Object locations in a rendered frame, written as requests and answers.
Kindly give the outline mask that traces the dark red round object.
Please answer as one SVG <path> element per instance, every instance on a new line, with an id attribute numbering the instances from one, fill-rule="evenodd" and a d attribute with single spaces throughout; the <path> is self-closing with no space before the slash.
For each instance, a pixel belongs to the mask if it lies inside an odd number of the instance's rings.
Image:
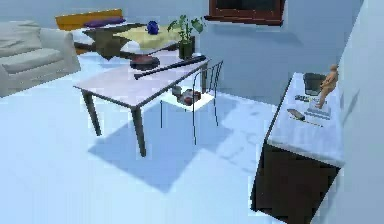
<path id="1" fill-rule="evenodd" d="M 178 102 L 186 106 L 191 106 L 194 102 L 197 102 L 200 99 L 201 99 L 201 93 L 199 91 L 193 91 L 192 89 L 187 89 L 182 93 Z"/>

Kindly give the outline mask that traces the black baseball bat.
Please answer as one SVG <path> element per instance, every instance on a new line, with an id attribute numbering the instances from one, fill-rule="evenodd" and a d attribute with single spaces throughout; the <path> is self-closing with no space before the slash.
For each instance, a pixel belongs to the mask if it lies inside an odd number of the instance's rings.
<path id="1" fill-rule="evenodd" d="M 204 55 L 192 57 L 188 60 L 184 60 L 184 61 L 177 62 L 177 63 L 171 64 L 171 65 L 165 66 L 165 67 L 154 69 L 152 71 L 148 71 L 148 72 L 144 72 L 144 73 L 140 73 L 140 74 L 134 74 L 134 78 L 135 78 L 135 80 L 138 80 L 144 76 L 148 76 L 148 75 L 151 75 L 154 73 L 158 73 L 158 72 L 162 72 L 162 71 L 166 71 L 166 70 L 170 70 L 170 69 L 174 69 L 174 68 L 178 68 L 178 67 L 184 67 L 187 65 L 202 62 L 204 60 L 206 60 L 206 56 L 204 56 Z"/>

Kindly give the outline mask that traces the white dining table dark legs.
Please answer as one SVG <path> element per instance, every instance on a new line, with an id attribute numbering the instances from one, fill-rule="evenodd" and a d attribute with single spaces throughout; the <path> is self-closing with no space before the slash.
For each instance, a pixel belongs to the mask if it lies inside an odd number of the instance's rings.
<path id="1" fill-rule="evenodd" d="M 156 69 L 184 61 L 178 57 L 176 51 L 161 50 L 153 54 L 153 57 L 160 60 L 160 66 Z M 146 148 L 141 108 L 202 67 L 208 66 L 208 62 L 209 59 L 206 58 L 202 62 L 154 73 L 138 80 L 135 80 L 134 74 L 144 72 L 132 69 L 130 65 L 123 65 L 83 80 L 75 84 L 74 87 L 82 93 L 97 136 L 101 135 L 101 128 L 93 96 L 128 108 L 132 114 L 140 155 L 145 157 Z"/>

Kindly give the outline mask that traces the dark red round bowl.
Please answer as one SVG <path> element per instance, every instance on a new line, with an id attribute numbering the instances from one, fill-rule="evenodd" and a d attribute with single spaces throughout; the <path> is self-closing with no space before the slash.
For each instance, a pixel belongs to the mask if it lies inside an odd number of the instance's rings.
<path id="1" fill-rule="evenodd" d="M 160 65 L 160 60 L 157 57 L 148 55 L 138 56 L 131 60 L 130 67 L 132 69 L 147 71 L 155 69 Z"/>

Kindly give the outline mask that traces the green potted house plant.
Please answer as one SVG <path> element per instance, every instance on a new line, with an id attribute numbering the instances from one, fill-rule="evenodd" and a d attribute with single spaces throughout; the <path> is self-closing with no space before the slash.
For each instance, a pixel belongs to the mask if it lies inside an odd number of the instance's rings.
<path id="1" fill-rule="evenodd" d="M 204 21 L 202 17 L 197 17 L 192 20 L 186 15 L 181 15 L 177 20 L 173 20 L 167 28 L 167 31 L 177 30 L 180 36 L 178 42 L 179 58 L 186 60 L 192 57 L 194 53 L 195 41 L 192 38 L 192 31 L 195 30 L 200 34 L 204 30 Z"/>

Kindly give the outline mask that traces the yellow table cloth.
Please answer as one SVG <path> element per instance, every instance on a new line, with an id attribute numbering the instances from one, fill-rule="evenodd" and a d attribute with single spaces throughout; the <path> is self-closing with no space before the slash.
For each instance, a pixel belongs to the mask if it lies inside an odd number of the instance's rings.
<path id="1" fill-rule="evenodd" d="M 180 40 L 178 29 L 168 31 L 165 26 L 161 26 L 157 34 L 149 34 L 142 26 L 116 33 L 116 36 L 128 40 L 124 46 L 127 50 L 155 50 Z"/>

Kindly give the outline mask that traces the grey flat phone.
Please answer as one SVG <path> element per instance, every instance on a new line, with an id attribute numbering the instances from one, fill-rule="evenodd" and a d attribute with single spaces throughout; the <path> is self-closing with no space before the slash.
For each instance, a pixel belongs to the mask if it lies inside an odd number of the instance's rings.
<path id="1" fill-rule="evenodd" d="M 296 119 L 301 120 L 301 121 L 305 120 L 305 116 L 302 113 L 300 113 L 299 111 L 297 111 L 296 109 L 287 109 L 287 111 L 290 114 L 292 114 Z"/>

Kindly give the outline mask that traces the dark red framed window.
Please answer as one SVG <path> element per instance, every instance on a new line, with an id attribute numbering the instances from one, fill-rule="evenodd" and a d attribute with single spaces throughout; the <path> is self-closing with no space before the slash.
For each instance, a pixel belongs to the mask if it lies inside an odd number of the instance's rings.
<path id="1" fill-rule="evenodd" d="M 208 21 L 282 26 L 286 0 L 209 0 Z"/>

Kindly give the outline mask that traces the dark cabinet with white top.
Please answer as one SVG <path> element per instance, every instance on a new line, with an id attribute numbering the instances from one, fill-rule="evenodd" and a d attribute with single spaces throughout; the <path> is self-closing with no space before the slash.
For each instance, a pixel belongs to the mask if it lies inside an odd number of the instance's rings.
<path id="1" fill-rule="evenodd" d="M 301 122 L 287 109 L 304 114 L 310 104 L 295 100 L 305 93 L 302 73 L 295 73 L 269 126 L 252 188 L 251 209 L 286 224 L 310 224 L 339 170 L 344 166 L 340 96 L 326 99 L 331 118 L 306 115 Z"/>

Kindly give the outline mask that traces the dark low coffee table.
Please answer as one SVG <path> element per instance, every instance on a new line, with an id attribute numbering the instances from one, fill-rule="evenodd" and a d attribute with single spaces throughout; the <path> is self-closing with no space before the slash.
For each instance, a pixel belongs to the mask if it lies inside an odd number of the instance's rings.
<path id="1" fill-rule="evenodd" d="M 124 23 L 118 26 L 106 26 L 100 28 L 81 28 L 73 30 L 74 46 L 77 49 L 97 52 L 101 57 L 109 60 L 113 57 L 131 59 L 138 55 L 151 55 L 157 51 L 167 48 L 176 48 L 177 43 L 168 44 L 163 48 L 155 50 L 127 50 L 124 49 L 127 39 L 117 37 L 116 33 L 128 31 L 131 28 L 144 26 L 140 23 Z"/>

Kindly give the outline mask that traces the thin grey pencil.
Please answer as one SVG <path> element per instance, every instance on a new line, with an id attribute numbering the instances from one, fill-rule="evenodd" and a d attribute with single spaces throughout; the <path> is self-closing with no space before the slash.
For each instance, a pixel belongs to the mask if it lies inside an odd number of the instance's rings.
<path id="1" fill-rule="evenodd" d="M 300 119 L 299 119 L 299 121 L 304 122 L 304 123 L 308 123 L 308 124 L 312 124 L 312 125 L 315 125 L 315 126 L 319 126 L 319 127 L 324 127 L 324 126 L 321 125 L 321 124 L 317 124 L 317 123 L 310 122 L 310 121 L 307 121 L 307 120 L 300 120 Z"/>

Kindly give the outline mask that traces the dark grey square box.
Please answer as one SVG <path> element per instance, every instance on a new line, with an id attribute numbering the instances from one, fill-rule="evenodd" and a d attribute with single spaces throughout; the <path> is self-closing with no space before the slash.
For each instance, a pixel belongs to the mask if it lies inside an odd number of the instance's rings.
<path id="1" fill-rule="evenodd" d="M 326 76 L 317 73 L 305 73 L 303 81 L 305 85 L 305 94 L 309 96 L 318 96 L 321 92 L 320 85 L 325 80 Z"/>

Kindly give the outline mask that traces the purple cushion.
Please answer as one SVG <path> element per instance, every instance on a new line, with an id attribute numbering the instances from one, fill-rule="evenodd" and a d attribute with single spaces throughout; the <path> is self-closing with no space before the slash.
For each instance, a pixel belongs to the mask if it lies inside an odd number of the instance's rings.
<path id="1" fill-rule="evenodd" d="M 88 21 L 88 22 L 84 23 L 83 25 L 84 25 L 84 27 L 87 27 L 87 28 L 99 28 L 99 27 L 103 27 L 106 25 L 120 24 L 123 22 L 126 22 L 126 20 L 124 18 L 110 17 L 110 18 L 106 18 L 106 19 Z"/>

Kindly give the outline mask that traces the grey flat book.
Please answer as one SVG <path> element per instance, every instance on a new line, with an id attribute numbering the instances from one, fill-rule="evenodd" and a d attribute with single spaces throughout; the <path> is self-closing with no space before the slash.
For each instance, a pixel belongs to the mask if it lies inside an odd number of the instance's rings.
<path id="1" fill-rule="evenodd" d="M 323 106 L 322 108 L 317 108 L 316 106 L 310 106 L 305 114 L 329 120 L 331 118 L 331 108 L 328 106 Z"/>

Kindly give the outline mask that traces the tan human figure statue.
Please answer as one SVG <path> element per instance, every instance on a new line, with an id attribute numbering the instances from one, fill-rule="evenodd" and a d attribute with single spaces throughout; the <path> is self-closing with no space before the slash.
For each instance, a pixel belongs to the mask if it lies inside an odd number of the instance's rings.
<path id="1" fill-rule="evenodd" d="M 338 65 L 332 64 L 330 66 L 330 72 L 328 73 L 325 80 L 320 85 L 321 94 L 320 94 L 319 102 L 316 104 L 317 108 L 321 109 L 323 107 L 327 95 L 335 89 L 337 81 L 338 81 Z"/>

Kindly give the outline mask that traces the orange wooden bench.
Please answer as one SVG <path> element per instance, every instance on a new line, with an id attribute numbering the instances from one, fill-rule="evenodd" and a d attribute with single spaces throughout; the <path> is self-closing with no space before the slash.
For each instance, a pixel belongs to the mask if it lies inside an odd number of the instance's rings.
<path id="1" fill-rule="evenodd" d="M 123 17 L 121 9 L 108 9 L 103 11 L 86 12 L 56 16 L 56 24 L 60 30 L 71 31 L 80 29 L 86 22 L 107 19 L 110 17 Z"/>

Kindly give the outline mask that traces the white sofa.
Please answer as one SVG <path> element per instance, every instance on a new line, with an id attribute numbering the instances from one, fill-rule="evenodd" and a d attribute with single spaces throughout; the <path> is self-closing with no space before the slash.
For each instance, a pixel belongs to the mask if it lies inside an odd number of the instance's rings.
<path id="1" fill-rule="evenodd" d="M 36 22 L 0 22 L 0 97 L 80 71 L 69 31 Z"/>

